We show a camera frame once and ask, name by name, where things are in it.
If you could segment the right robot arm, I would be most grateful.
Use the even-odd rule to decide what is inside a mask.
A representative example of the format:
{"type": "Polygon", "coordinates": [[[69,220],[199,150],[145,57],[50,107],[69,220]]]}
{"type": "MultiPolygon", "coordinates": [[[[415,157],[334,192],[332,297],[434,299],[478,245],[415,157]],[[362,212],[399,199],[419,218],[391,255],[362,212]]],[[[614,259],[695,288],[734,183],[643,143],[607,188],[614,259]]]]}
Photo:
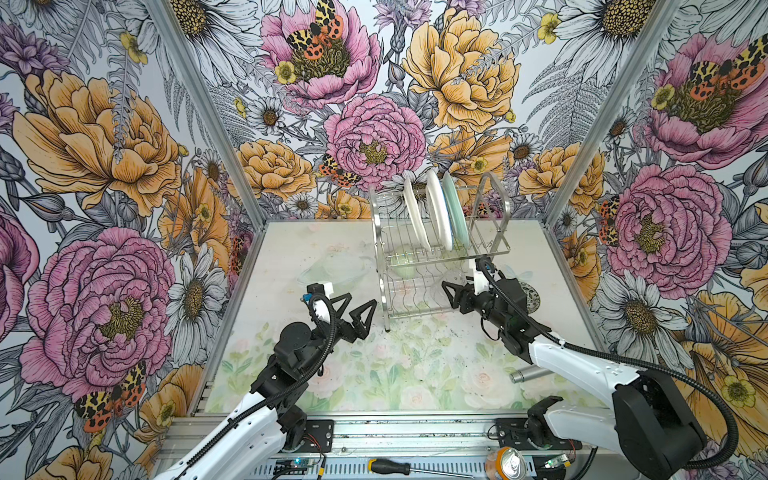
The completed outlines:
{"type": "Polygon", "coordinates": [[[669,479],[705,448],[707,440],[671,376],[648,367],[569,349],[549,328],[525,319],[527,297],[516,279],[478,292],[472,283],[445,281],[450,306],[477,313],[498,330],[512,355],[566,378],[601,402],[577,407],[550,395],[528,410],[522,432],[537,447],[574,440],[622,454],[649,479],[669,479]]]}

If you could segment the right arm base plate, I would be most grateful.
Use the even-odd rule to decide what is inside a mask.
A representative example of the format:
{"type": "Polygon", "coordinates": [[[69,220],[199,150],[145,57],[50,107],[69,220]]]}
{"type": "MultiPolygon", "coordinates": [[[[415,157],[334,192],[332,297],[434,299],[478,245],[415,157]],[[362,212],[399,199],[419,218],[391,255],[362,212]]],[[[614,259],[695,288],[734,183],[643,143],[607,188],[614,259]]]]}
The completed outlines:
{"type": "Polygon", "coordinates": [[[500,447],[513,447],[517,450],[578,451],[583,448],[580,441],[558,438],[544,424],[522,417],[495,419],[486,431],[486,437],[496,441],[500,447]]]}

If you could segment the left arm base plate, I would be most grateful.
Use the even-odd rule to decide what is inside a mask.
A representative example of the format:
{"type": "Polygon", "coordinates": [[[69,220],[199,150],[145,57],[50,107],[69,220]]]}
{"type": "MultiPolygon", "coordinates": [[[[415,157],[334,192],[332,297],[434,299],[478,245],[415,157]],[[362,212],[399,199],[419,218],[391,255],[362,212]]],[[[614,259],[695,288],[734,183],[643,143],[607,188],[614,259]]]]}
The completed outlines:
{"type": "Polygon", "coordinates": [[[292,427],[287,434],[284,452],[330,453],[334,440],[335,422],[328,419],[308,419],[292,427]]]}

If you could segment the cream white plate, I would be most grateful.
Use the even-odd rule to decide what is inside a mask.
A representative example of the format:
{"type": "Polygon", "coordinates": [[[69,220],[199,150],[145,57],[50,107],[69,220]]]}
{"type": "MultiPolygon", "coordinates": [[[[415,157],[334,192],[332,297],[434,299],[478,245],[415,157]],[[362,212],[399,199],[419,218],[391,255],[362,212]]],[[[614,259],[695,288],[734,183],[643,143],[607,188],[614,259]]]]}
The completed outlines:
{"type": "Polygon", "coordinates": [[[404,183],[403,199],[408,210],[408,214],[411,220],[411,224],[416,234],[417,240],[425,250],[430,250],[431,245],[427,235],[426,228],[422,221],[421,211],[418,202],[415,197],[413,185],[410,180],[406,180],[404,183]]]}

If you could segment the aluminium front rail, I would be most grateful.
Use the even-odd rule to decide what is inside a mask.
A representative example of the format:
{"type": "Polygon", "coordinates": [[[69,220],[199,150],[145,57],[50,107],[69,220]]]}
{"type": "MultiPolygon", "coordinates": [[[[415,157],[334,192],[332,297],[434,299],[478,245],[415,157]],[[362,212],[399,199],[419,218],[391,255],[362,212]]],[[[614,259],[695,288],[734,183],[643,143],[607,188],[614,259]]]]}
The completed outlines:
{"type": "MultiPolygon", "coordinates": [[[[623,455],[616,432],[607,420],[587,419],[587,414],[607,413],[607,409],[567,407],[554,409],[554,419],[564,426],[549,427],[562,438],[566,450],[573,440],[585,447],[599,448],[600,453],[623,455]]],[[[208,435],[222,415],[201,415],[177,420],[170,428],[165,443],[157,454],[156,469],[167,468],[180,460],[208,435]]],[[[507,421],[522,429],[527,421],[524,410],[486,412],[341,412],[309,415],[306,430],[327,447],[329,457],[364,456],[446,457],[489,453],[511,437],[510,428],[496,428],[507,421]]]]}

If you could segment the pale green plate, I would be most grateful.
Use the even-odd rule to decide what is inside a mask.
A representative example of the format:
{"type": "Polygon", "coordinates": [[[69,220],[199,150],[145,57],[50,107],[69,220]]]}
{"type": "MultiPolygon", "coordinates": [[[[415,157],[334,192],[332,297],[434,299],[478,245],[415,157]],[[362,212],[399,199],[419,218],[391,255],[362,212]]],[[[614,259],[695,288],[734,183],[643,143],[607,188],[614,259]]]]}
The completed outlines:
{"type": "Polygon", "coordinates": [[[469,229],[467,227],[455,182],[449,174],[445,174],[441,180],[441,184],[453,236],[461,247],[469,248],[471,245],[469,229]]]}

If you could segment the roll of tape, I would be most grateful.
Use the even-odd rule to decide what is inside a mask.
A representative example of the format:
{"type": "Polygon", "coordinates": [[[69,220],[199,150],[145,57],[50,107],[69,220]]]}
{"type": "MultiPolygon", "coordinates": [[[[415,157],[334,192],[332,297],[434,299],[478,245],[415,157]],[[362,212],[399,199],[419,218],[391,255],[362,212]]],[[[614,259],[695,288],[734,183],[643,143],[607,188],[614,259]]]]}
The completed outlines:
{"type": "Polygon", "coordinates": [[[489,453],[484,471],[489,480],[523,480],[528,476],[524,456],[512,447],[501,447],[489,453]]]}

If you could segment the black yellow screwdriver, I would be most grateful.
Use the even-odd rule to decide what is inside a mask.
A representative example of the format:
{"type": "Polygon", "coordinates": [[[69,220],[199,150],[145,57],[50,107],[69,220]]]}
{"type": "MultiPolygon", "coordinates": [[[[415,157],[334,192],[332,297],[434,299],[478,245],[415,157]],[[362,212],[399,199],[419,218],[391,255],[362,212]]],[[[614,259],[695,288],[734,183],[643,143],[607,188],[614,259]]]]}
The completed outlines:
{"type": "Polygon", "coordinates": [[[474,479],[471,474],[453,473],[441,470],[416,468],[411,463],[397,462],[391,459],[375,458],[367,463],[368,471],[378,475],[403,475],[410,476],[413,473],[449,477],[457,479],[474,479]]]}

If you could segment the light green ceramic bowl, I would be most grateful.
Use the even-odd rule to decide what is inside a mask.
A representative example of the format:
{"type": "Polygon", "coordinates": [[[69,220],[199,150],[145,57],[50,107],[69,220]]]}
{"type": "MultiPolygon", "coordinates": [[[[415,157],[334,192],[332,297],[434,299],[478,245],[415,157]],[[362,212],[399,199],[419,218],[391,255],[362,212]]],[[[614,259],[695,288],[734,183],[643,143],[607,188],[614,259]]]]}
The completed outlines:
{"type": "Polygon", "coordinates": [[[391,272],[399,278],[410,280],[419,276],[416,258],[412,253],[395,253],[391,257],[391,272]]]}

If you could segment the grey metal cylinder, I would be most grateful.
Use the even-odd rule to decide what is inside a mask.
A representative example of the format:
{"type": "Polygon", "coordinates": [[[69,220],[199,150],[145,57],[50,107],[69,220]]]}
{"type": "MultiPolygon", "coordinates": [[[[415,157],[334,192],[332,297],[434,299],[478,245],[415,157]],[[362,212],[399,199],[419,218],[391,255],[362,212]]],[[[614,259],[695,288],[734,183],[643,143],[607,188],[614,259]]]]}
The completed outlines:
{"type": "Polygon", "coordinates": [[[521,384],[528,381],[543,378],[552,374],[553,372],[548,369],[537,367],[537,366],[528,366],[528,367],[513,371],[510,374],[510,378],[514,384],[521,384]]]}

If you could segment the white patterned plate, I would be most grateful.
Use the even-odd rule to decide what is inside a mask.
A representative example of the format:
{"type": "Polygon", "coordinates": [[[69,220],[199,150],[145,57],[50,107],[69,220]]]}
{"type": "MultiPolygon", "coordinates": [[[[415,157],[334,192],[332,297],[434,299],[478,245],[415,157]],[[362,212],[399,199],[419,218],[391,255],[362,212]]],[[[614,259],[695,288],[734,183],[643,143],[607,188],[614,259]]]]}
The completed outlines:
{"type": "Polygon", "coordinates": [[[445,251],[452,251],[454,243],[450,217],[440,181],[434,170],[426,172],[426,192],[430,217],[440,245],[445,251]]]}

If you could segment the steel two-tier dish rack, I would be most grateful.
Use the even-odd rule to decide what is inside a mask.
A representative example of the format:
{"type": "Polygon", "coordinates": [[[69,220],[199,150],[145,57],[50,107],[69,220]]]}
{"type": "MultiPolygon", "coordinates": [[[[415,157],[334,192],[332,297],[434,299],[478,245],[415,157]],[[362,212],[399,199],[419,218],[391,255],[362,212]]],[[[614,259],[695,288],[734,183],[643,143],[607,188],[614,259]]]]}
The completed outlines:
{"type": "MultiPolygon", "coordinates": [[[[499,179],[492,173],[485,173],[477,184],[463,185],[457,178],[452,178],[464,211],[470,242],[478,251],[476,258],[509,253],[511,247],[505,233],[512,203],[499,179]]],[[[449,311],[450,303],[441,282],[464,284],[472,276],[470,260],[458,261],[452,257],[452,251],[445,251],[440,245],[430,217],[426,183],[420,187],[413,185],[413,190],[430,250],[425,250],[417,240],[403,190],[404,185],[398,190],[369,191],[383,328],[387,332],[397,320],[449,311]],[[391,257],[395,253],[406,252],[415,256],[419,273],[418,277],[410,280],[399,278],[390,270],[391,257]]]]}

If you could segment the green circuit board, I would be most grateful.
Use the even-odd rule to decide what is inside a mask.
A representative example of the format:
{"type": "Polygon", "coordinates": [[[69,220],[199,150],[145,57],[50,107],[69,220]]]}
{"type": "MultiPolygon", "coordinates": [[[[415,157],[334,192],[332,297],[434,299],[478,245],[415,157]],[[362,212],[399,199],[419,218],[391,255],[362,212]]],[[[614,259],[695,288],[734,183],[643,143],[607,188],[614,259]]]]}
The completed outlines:
{"type": "Polygon", "coordinates": [[[276,462],[272,476],[278,478],[284,475],[305,475],[319,465],[319,460],[311,461],[308,458],[281,460],[276,462]]]}

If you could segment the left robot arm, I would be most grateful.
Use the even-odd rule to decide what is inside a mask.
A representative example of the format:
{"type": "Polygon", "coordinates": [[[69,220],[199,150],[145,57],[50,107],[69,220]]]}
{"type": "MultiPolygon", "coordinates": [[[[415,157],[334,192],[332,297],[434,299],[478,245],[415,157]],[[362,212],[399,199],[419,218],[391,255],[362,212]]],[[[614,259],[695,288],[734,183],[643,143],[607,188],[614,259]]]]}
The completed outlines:
{"type": "Polygon", "coordinates": [[[293,450],[306,432],[306,413],[296,403],[336,344],[370,334],[377,301],[347,310],[352,295],[335,298],[312,284],[302,297],[311,322],[286,325],[265,368],[237,407],[158,479],[241,479],[281,450],[293,450]]]}

